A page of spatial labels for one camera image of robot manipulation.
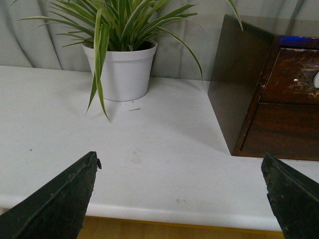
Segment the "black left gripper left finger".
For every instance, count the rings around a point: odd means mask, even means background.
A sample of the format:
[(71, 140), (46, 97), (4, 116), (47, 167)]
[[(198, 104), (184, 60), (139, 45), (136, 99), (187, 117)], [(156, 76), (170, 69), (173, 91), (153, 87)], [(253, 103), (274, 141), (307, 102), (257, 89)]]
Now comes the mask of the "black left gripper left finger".
[(75, 239), (101, 162), (87, 153), (0, 217), (2, 239)]

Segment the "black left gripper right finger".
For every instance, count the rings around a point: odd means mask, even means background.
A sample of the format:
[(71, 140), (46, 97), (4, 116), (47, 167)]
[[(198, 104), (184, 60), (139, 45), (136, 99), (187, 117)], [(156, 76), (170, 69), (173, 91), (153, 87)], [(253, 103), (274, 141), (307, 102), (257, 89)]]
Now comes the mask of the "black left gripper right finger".
[(319, 184), (270, 154), (261, 170), (267, 197), (286, 239), (319, 237)]

